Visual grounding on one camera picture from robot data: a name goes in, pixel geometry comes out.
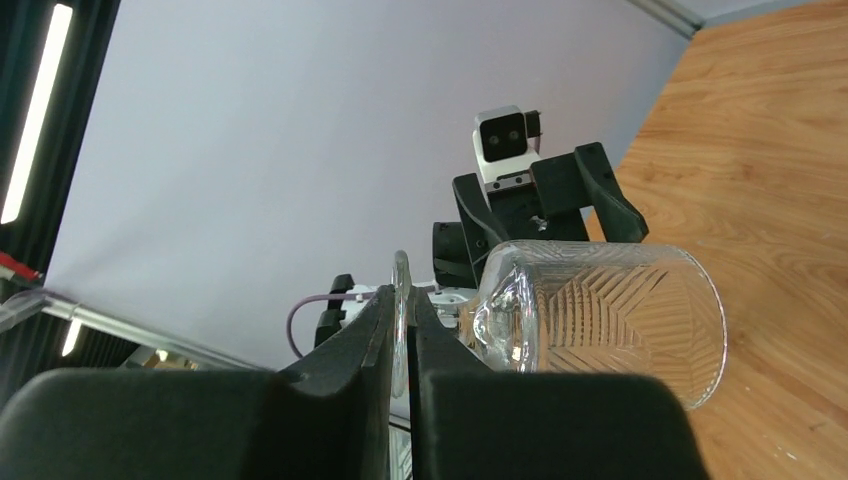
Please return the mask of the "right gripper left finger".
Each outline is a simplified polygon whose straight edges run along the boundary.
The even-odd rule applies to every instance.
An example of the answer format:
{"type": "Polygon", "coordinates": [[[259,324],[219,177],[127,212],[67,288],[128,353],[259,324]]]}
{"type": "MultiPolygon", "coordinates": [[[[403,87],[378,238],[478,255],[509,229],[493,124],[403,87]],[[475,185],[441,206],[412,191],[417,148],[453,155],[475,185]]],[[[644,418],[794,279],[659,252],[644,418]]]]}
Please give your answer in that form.
{"type": "Polygon", "coordinates": [[[382,479],[394,290],[288,368],[64,369],[1,414],[5,479],[382,479]]]}

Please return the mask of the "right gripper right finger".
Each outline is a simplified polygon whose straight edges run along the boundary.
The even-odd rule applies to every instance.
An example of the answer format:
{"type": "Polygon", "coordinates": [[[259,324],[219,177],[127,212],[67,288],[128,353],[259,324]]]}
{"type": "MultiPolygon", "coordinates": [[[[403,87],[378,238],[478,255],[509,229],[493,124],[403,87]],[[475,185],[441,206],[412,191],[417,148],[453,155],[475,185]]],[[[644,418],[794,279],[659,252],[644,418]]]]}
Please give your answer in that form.
{"type": "Polygon", "coordinates": [[[659,380],[497,372],[411,292],[407,329],[417,479],[705,479],[687,416],[659,380]]]}

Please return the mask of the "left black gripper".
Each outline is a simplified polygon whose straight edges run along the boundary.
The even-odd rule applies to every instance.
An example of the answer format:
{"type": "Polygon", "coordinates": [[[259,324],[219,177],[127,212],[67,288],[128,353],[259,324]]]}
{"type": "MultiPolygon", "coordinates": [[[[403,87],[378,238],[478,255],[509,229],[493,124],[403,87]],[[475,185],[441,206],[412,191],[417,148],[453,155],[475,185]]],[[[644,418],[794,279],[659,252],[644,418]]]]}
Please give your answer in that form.
{"type": "Polygon", "coordinates": [[[476,287],[490,252],[510,237],[588,241],[583,208],[594,209],[607,242],[640,243],[649,233],[643,215],[625,198],[599,142],[537,161],[530,175],[489,182],[486,197],[474,173],[452,181],[476,287]]]}

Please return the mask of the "clear ribbed wine glass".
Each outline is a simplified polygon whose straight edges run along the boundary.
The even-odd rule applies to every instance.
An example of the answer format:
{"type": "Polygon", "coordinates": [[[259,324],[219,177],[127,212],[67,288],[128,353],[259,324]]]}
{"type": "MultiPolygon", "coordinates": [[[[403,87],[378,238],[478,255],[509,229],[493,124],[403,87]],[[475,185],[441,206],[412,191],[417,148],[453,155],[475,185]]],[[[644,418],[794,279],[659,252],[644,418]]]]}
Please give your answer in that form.
{"type": "Polygon", "coordinates": [[[507,241],[454,316],[449,334],[496,371],[648,375],[688,409],[726,365],[715,283],[672,245],[507,241]]]}

